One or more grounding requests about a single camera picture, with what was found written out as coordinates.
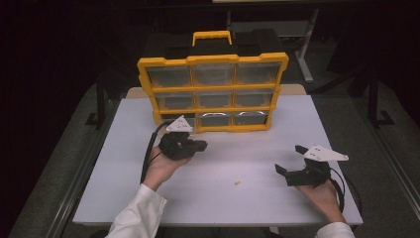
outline floor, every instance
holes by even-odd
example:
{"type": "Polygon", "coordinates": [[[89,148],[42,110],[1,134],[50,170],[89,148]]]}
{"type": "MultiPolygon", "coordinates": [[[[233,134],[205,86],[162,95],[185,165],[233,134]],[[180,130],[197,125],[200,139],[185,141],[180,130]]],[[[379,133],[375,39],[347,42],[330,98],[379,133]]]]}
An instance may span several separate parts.
{"type": "MultiPolygon", "coordinates": [[[[325,70],[334,42],[311,43],[306,60],[314,77],[307,84],[293,51],[297,43],[284,41],[290,63],[282,83],[300,83],[307,91],[333,80],[325,70]]],[[[352,80],[323,94],[312,95],[333,149],[351,158],[340,163],[354,185],[352,193],[361,202],[364,224],[357,237],[418,237],[420,221],[420,129],[404,112],[391,89],[379,86],[378,111],[385,110],[394,125],[375,129],[367,119],[368,95],[352,98],[347,89],[352,80]]],[[[86,227],[71,222],[94,161],[106,137],[118,100],[107,100],[107,118],[101,128],[85,125],[96,110],[96,90],[86,91],[56,146],[37,186],[22,211],[10,237],[103,237],[108,226],[86,227]]],[[[318,227],[280,228],[283,237],[314,237],[318,227]]]]}

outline black cable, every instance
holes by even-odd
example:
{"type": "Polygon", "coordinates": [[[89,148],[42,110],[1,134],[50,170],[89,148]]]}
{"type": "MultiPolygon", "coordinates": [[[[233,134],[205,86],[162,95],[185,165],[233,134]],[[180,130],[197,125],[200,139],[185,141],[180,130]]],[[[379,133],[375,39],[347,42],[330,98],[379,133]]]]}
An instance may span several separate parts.
{"type": "Polygon", "coordinates": [[[335,171],[334,169],[330,168],[330,170],[331,171],[334,171],[337,174],[337,176],[340,178],[340,180],[341,180],[341,182],[343,184],[343,189],[341,189],[340,186],[339,186],[339,184],[335,180],[333,180],[331,178],[331,176],[326,175],[325,173],[323,173],[322,171],[318,170],[317,168],[314,168],[314,167],[311,167],[311,166],[309,166],[307,168],[310,168],[311,170],[318,172],[320,175],[324,176],[325,179],[329,180],[333,184],[334,188],[336,189],[337,195],[339,196],[339,208],[340,208],[340,211],[343,213],[344,203],[345,203],[344,195],[345,195],[345,191],[346,191],[346,187],[344,185],[343,178],[337,173],[337,171],[335,171]]]}
{"type": "Polygon", "coordinates": [[[159,152],[159,153],[157,153],[157,155],[155,155],[150,161],[149,161],[149,165],[151,164],[151,162],[156,158],[156,157],[158,157],[158,155],[160,155],[161,154],[161,152],[159,152]]]}
{"type": "Polygon", "coordinates": [[[336,171],[336,170],[334,170],[333,168],[330,168],[330,170],[331,171],[333,171],[333,172],[335,172],[336,173],[336,175],[340,178],[340,181],[342,182],[342,186],[343,186],[343,195],[345,195],[346,194],[346,186],[345,186],[345,184],[344,184],[344,181],[343,181],[343,178],[339,175],[339,173],[336,171]]]}
{"type": "MultiPolygon", "coordinates": [[[[363,206],[362,206],[361,196],[360,196],[358,190],[356,189],[355,184],[346,175],[343,174],[343,176],[344,176],[344,179],[346,180],[346,182],[352,187],[352,190],[353,190],[352,194],[356,197],[356,201],[358,202],[357,207],[358,207],[359,213],[362,216],[363,206]]],[[[358,227],[359,227],[358,225],[353,225],[352,226],[352,231],[355,231],[356,228],[358,228],[358,227]]]]}
{"type": "Polygon", "coordinates": [[[145,160],[143,161],[143,167],[142,167],[142,176],[140,178],[140,183],[142,183],[145,180],[146,177],[146,172],[148,171],[149,168],[149,158],[151,157],[151,152],[152,152],[152,148],[154,147],[155,144],[155,140],[158,136],[158,131],[160,130],[160,128],[162,128],[163,126],[167,126],[170,125],[172,122],[174,122],[174,120],[169,120],[169,121],[164,121],[163,123],[161,123],[157,129],[152,133],[151,139],[149,140],[149,144],[148,144],[148,148],[146,150],[146,154],[145,154],[145,160]]]}

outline human hand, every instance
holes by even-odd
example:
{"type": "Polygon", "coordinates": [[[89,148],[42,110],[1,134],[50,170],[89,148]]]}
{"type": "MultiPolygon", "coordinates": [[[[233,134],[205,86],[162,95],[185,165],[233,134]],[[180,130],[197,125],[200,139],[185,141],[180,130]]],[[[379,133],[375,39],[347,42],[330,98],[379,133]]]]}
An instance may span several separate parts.
{"type": "Polygon", "coordinates": [[[159,147],[152,148],[149,168],[143,184],[156,191],[162,183],[170,179],[175,171],[187,164],[191,158],[174,161],[166,157],[159,147]]]}
{"type": "Polygon", "coordinates": [[[337,201],[337,192],[333,184],[327,180],[317,187],[301,185],[296,187],[312,202],[329,222],[346,222],[337,201]]]}

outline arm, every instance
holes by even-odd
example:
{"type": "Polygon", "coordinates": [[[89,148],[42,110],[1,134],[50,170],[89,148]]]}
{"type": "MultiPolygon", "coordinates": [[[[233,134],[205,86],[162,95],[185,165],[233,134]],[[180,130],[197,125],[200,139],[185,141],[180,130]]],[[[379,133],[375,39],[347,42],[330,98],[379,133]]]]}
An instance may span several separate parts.
{"type": "Polygon", "coordinates": [[[317,187],[303,185],[297,186],[296,188],[308,197],[314,207],[320,211],[330,223],[321,228],[316,237],[355,237],[352,229],[346,224],[346,219],[340,211],[336,189],[329,180],[317,187]]]}
{"type": "Polygon", "coordinates": [[[173,161],[160,153],[158,147],[152,149],[152,159],[145,181],[128,206],[122,210],[112,223],[107,238],[113,237],[155,237],[166,199],[156,190],[189,159],[173,161]]]}

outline white table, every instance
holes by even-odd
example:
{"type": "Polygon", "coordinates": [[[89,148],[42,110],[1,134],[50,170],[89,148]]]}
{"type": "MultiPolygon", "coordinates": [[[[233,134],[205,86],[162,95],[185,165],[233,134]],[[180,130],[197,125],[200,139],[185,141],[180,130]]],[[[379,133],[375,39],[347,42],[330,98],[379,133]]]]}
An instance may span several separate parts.
{"type": "MultiPolygon", "coordinates": [[[[306,197],[287,186],[274,169],[274,164],[289,171],[303,169],[303,157],[294,152],[295,145],[329,147],[311,97],[280,96],[272,120],[268,131],[194,135],[194,140],[207,141],[208,147],[158,189],[169,200],[161,225],[296,226],[324,222],[306,197]]],[[[125,208],[138,189],[146,148],[156,127],[148,99],[122,100],[73,222],[109,224],[125,208]]],[[[330,166],[341,173],[337,163],[330,166]]],[[[362,224],[346,191],[344,216],[350,224],[362,224]]]]}

